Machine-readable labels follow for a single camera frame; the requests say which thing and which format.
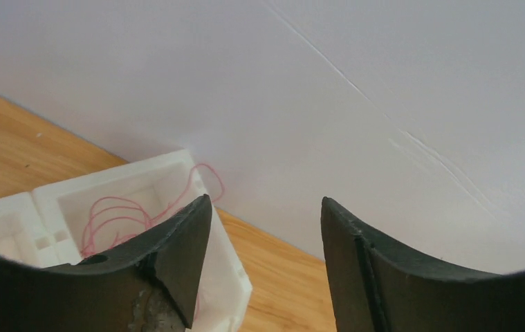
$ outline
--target white plastic box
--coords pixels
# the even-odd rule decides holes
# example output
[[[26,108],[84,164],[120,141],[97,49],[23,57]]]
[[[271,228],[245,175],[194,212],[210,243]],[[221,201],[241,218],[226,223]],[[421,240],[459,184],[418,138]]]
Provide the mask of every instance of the white plastic box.
[[[27,192],[0,199],[0,255],[40,268],[60,264]]]
[[[143,213],[127,209],[125,214],[130,218],[105,224],[101,232],[95,233],[95,248],[89,252],[88,241],[84,241],[89,240],[90,234],[86,225],[96,201],[109,196],[128,199],[141,205],[149,216],[167,210],[154,221],[160,223],[198,196],[207,194],[200,175],[202,171],[208,171],[207,167],[197,167],[189,152],[181,150],[45,185],[34,190],[33,196],[59,260],[76,264],[83,258],[82,251],[87,250],[86,254],[100,252],[114,245],[116,239],[145,230],[144,225],[131,220],[142,220]],[[119,213],[124,213],[122,206],[130,208],[134,203],[113,199],[100,201],[94,211],[101,212],[102,218],[95,224],[118,218]],[[250,280],[214,210],[192,331],[237,331],[251,292]]]
[[[195,165],[188,151],[181,150],[45,185],[34,190],[32,196],[21,193],[0,199],[0,255],[38,267],[76,264],[82,260],[82,254],[101,252],[117,245],[115,239],[124,241],[126,236],[147,229],[135,220],[160,214],[160,218],[151,221],[152,225],[160,223],[207,194],[202,171],[211,169]],[[101,231],[95,228],[91,252],[82,241],[84,232],[87,231],[87,240],[91,234],[86,229],[89,212],[97,200],[107,196],[118,199],[104,199],[95,205],[93,211],[101,214],[93,221],[111,221]],[[131,209],[134,204],[142,209]],[[214,210],[191,331],[237,331],[251,292],[250,280]]]

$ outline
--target white plastic container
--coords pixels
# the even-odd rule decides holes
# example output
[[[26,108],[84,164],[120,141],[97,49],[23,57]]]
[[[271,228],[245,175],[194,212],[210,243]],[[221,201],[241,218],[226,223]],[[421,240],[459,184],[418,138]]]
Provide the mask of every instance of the white plastic container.
[[[0,255],[31,266],[60,264],[29,193],[0,199]]]
[[[202,169],[197,166],[189,152],[181,150],[34,190],[36,206],[59,261],[76,264],[83,254],[101,252],[117,244],[118,239],[144,231],[145,225],[138,220],[145,214],[130,209],[136,204],[150,217],[166,210],[154,221],[160,223],[206,194],[199,174]],[[95,217],[93,225],[105,224],[101,230],[94,228],[96,231],[90,232],[90,209],[95,202],[98,203],[93,211],[101,213],[101,220]],[[122,217],[118,214],[125,214],[127,219],[112,220]],[[92,233],[95,241],[90,250],[89,235]],[[192,331],[237,331],[251,292],[250,280],[214,210]]]

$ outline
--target pink string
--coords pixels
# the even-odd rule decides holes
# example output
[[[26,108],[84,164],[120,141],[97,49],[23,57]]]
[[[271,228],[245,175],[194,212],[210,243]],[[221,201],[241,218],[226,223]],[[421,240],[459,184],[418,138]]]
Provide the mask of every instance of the pink string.
[[[82,248],[81,249],[81,255],[83,257],[89,257],[89,256],[95,255],[97,253],[97,251],[95,250],[95,236],[97,235],[97,233],[101,229],[103,229],[105,226],[109,225],[110,223],[113,223],[114,221],[118,221],[118,220],[133,221],[133,222],[136,222],[136,223],[139,223],[140,225],[142,225],[144,227],[144,231],[154,227],[158,223],[158,220],[160,220],[163,216],[165,216],[172,208],[174,208],[176,205],[178,205],[178,203],[181,202],[181,200],[183,200],[185,198],[185,196],[187,195],[187,193],[191,189],[193,176],[194,176],[194,173],[195,173],[195,171],[197,170],[198,167],[205,167],[205,168],[209,169],[215,175],[215,177],[217,178],[217,180],[219,182],[219,187],[221,188],[221,191],[220,191],[219,195],[216,198],[212,199],[212,202],[218,201],[225,194],[225,185],[223,184],[223,181],[221,180],[221,177],[219,176],[219,174],[217,174],[215,169],[213,169],[213,167],[211,167],[211,166],[209,166],[208,164],[205,164],[205,163],[199,163],[199,164],[197,164],[197,165],[195,165],[195,166],[193,166],[191,168],[191,170],[189,172],[189,179],[187,180],[187,185],[185,186],[185,189],[183,190],[183,192],[181,192],[181,194],[174,201],[169,202],[167,204],[167,208],[164,209],[161,213],[159,213],[155,217],[150,217],[148,215],[148,213],[144,210],[144,208],[139,203],[137,203],[135,201],[132,201],[131,199],[125,199],[125,198],[117,197],[117,196],[102,197],[101,199],[96,200],[93,203],[93,205],[91,206],[91,208],[89,209],[89,221],[85,225],[85,228],[83,229],[83,234],[81,236],[81,248]],[[118,203],[120,205],[107,207],[107,208],[104,208],[104,209],[102,209],[102,210],[100,210],[98,212],[95,212],[95,209],[97,208],[97,206],[98,206],[98,204],[100,202],[108,201],[108,200],[118,201]],[[134,217],[129,216],[129,215],[127,215],[127,216],[117,216],[115,218],[107,219],[107,220],[101,222],[96,227],[94,227],[94,225],[93,225],[94,221],[102,213],[105,213],[105,212],[110,211],[110,210],[117,210],[117,209],[128,210],[130,212],[133,212],[133,211],[141,212],[142,218],[141,219],[134,218]],[[183,209],[183,207],[178,207],[177,209],[174,210],[174,213],[176,214],[178,211],[180,211],[182,209]],[[137,235],[138,234],[126,234],[125,236],[120,237],[120,233],[116,232],[116,237],[113,240],[113,242],[111,243],[111,245],[109,246],[109,249],[111,249],[111,248],[113,248],[113,247],[115,247],[115,246],[117,246],[117,245],[119,245],[121,243],[124,243],[124,242],[130,240],[131,238],[133,238],[133,237],[135,237]]]

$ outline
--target square hole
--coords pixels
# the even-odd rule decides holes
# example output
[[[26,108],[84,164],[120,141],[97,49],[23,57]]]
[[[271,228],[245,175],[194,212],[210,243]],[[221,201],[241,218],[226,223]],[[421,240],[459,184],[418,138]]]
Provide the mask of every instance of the square hole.
[[[107,181],[58,198],[82,256],[94,255],[161,223],[193,201],[184,163]]]
[[[36,251],[18,212],[0,214],[0,255],[29,265],[38,264]]]
[[[60,242],[67,239],[70,239],[71,236],[68,234],[68,231],[66,230],[60,230],[58,232],[55,232],[55,241]]]
[[[47,247],[50,246],[50,241],[46,237],[42,237],[40,239],[36,239],[36,241],[34,241],[34,243],[36,245],[36,249],[38,249],[38,250],[42,250],[42,249],[47,248]]]

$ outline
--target white surface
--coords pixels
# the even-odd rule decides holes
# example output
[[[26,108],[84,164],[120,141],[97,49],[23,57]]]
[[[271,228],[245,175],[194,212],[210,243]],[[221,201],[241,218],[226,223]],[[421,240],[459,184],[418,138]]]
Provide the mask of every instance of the white surface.
[[[33,196],[42,220],[48,231],[60,239],[56,241],[56,248],[61,262],[76,264],[82,260],[81,237],[95,201],[106,196],[131,199],[154,217],[183,193],[194,166],[189,152],[181,150],[35,189]],[[200,173],[197,168],[187,194],[159,219],[160,222],[197,197],[207,194]],[[108,201],[102,203],[105,204],[98,205],[98,212],[127,205]],[[97,223],[118,214],[134,216],[125,210],[114,209],[107,211]],[[125,236],[143,230],[134,222],[115,221],[96,233],[96,252],[108,249],[116,234]],[[191,331],[237,331],[246,314],[251,292],[248,276],[214,210],[199,283],[199,310]]]
[[[327,195],[525,267],[525,1],[0,0],[0,94],[129,160],[189,148],[221,207],[317,256]]]
[[[27,192],[0,199],[0,255],[40,268],[59,264]]]

